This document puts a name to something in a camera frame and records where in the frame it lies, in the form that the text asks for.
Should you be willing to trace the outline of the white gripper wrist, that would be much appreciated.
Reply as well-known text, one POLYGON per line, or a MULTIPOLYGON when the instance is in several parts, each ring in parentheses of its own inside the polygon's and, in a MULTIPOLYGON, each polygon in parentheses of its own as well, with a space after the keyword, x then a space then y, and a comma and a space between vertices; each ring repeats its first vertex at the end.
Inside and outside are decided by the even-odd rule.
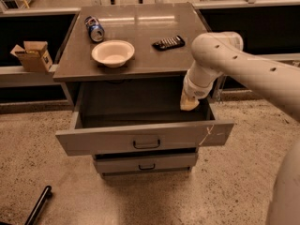
POLYGON ((183 94, 180 99, 180 109, 182 111, 192 111, 199 105, 198 99, 208 96, 212 90, 215 77, 201 76, 195 82, 186 75, 183 82, 183 94))

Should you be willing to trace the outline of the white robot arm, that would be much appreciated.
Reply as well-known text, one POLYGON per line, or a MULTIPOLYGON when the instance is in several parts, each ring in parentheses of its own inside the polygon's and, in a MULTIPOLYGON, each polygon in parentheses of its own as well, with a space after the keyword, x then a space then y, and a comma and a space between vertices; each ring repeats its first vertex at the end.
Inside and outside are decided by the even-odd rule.
MULTIPOLYGON (((300 120, 300 68, 243 51, 235 32, 204 33, 191 44, 193 63, 184 78, 180 109, 191 111, 225 74, 300 120)), ((300 225, 300 141, 283 159, 273 186, 266 225, 300 225)))

